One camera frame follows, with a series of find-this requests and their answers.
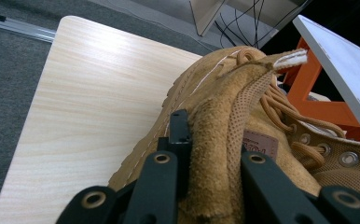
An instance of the shoe tag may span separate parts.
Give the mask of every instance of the shoe tag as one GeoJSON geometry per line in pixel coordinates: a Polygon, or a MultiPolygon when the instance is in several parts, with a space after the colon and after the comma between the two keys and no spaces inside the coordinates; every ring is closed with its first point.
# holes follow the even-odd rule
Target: shoe tag
{"type": "Polygon", "coordinates": [[[276,161],[278,153],[278,140],[276,138],[263,133],[244,130],[242,144],[247,151],[264,153],[276,161]]]}

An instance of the tan suede boot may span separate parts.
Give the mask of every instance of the tan suede boot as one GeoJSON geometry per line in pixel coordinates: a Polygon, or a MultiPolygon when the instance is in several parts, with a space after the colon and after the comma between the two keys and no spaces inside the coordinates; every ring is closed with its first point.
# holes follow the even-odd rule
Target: tan suede boot
{"type": "Polygon", "coordinates": [[[221,49],[201,58],[174,82],[157,122],[113,175],[109,187],[119,190],[137,179],[158,138],[168,136],[170,114],[185,109],[193,148],[179,223],[244,222],[240,148],[245,130],[278,139],[277,163],[299,188],[316,195],[320,185],[292,156],[285,132],[257,106],[276,70],[305,61],[302,49],[267,57],[250,47],[221,49]]]}

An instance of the shoelace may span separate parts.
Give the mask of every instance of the shoelace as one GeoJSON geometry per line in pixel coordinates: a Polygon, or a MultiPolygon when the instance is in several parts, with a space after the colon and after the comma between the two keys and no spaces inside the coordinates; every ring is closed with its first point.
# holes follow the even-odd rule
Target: shoelace
{"type": "MultiPolygon", "coordinates": [[[[286,96],[273,82],[260,99],[260,103],[270,120],[286,133],[294,133],[296,127],[295,125],[286,125],[284,123],[284,116],[303,121],[318,128],[330,130],[335,133],[337,137],[345,137],[343,130],[333,123],[300,115],[297,109],[291,105],[286,96]]],[[[325,164],[325,158],[323,157],[325,149],[323,147],[312,147],[302,142],[293,142],[290,147],[295,153],[300,155],[298,160],[308,170],[317,169],[325,164]]]]}

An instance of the orange plastic part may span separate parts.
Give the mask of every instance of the orange plastic part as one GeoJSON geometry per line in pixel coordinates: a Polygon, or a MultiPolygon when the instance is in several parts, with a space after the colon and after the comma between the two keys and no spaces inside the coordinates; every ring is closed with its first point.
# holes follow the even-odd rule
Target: orange plastic part
{"type": "Polygon", "coordinates": [[[284,84],[291,86],[288,100],[301,115],[335,123],[347,131],[346,138],[360,141],[360,124],[345,102],[307,100],[322,65],[303,38],[299,40],[298,48],[308,49],[308,62],[286,73],[284,84]]]}

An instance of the light wood surface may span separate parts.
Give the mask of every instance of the light wood surface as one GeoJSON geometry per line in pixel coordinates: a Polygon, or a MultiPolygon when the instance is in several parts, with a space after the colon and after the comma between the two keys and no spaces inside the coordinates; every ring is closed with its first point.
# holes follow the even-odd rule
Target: light wood surface
{"type": "Polygon", "coordinates": [[[0,223],[54,223],[82,189],[106,186],[200,57],[63,18],[0,194],[0,223]]]}

